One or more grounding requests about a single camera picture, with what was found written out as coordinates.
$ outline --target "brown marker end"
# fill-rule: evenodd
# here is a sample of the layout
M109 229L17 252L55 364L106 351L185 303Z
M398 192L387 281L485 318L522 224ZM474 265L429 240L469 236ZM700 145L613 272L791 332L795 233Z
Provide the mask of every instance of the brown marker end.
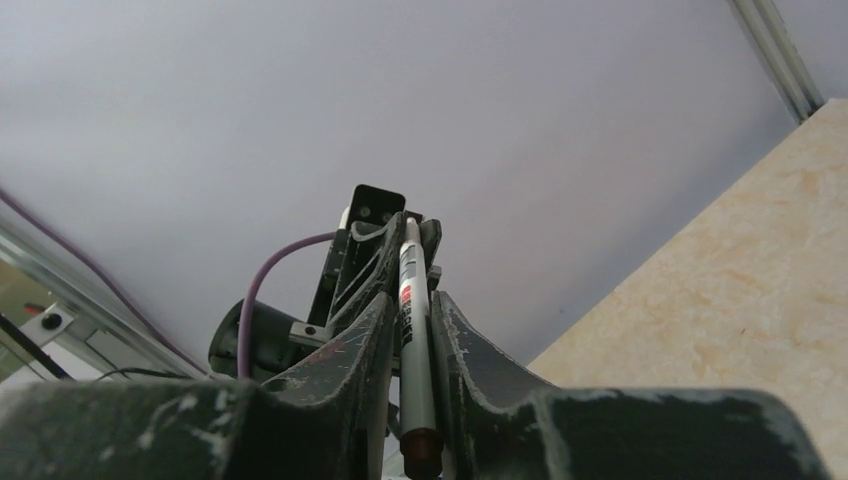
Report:
M442 435L429 428L416 428L400 437L403 472L413 480L433 479L442 473Z

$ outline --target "white marker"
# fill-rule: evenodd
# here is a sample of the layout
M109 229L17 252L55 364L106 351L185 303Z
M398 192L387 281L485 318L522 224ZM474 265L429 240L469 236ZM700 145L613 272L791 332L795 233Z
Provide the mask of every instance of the white marker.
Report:
M409 478L433 478L442 471L443 440L436 430L430 376L430 296L421 234L414 218L406 220L400 247L400 451Z

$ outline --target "screw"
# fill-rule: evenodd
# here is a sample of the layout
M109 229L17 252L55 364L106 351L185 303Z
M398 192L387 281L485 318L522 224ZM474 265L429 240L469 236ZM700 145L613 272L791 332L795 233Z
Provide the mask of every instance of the screw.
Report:
M62 326L62 317L57 313L45 315L41 319L41 327L45 330L56 330L60 326Z

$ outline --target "beige marble surface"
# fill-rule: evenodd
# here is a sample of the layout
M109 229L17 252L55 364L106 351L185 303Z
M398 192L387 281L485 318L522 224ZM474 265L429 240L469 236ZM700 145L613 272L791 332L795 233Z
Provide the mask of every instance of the beige marble surface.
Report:
M831 100L530 364L562 386L740 386L848 478L848 100Z

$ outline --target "purple cable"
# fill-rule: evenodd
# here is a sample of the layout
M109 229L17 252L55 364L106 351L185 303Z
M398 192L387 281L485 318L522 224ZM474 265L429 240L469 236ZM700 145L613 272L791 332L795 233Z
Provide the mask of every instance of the purple cable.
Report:
M253 305L256 303L256 295L259 293L259 287L262 285L262 281L265 280L268 272L280 260L301 248L330 241L335 236L336 232L330 232L298 240L272 255L268 260L265 260L265 263L256 272L253 282L250 284L250 289L248 289L247 295L244 297L244 302L241 304L241 315L239 315L238 348L236 349L236 366L238 367L239 378L250 378L250 326L253 321Z
M0 200L3 201L6 205L9 206L15 213L20 215L21 218L29 222L33 227L35 227L39 232L46 235L48 238L56 242L60 247L67 250L71 255L76 257L77 260L83 263L86 267L88 267L97 278L99 278L106 287L116 296L121 303L127 307L127 310L132 312L132 314L138 318L138 320L150 331L150 334L155 338L159 343L164 345L168 350L174 353L174 355L185 360L186 363L196 368L201 372L206 372L205 369L201 368L197 363L195 363L188 355L180 351L179 348L176 347L173 343L168 341L167 338L156 328L156 326L151 322L147 317L144 316L138 308L136 308L135 304L124 294L121 287L112 280L111 277L106 273L104 269L102 269L94 260L88 258L82 250L77 248L74 244L72 244L69 240L65 239L58 233L51 230L47 225L41 222L41 220L37 219L33 214L31 214L26 208L24 208L20 203L17 202L8 192L3 190L0 187Z

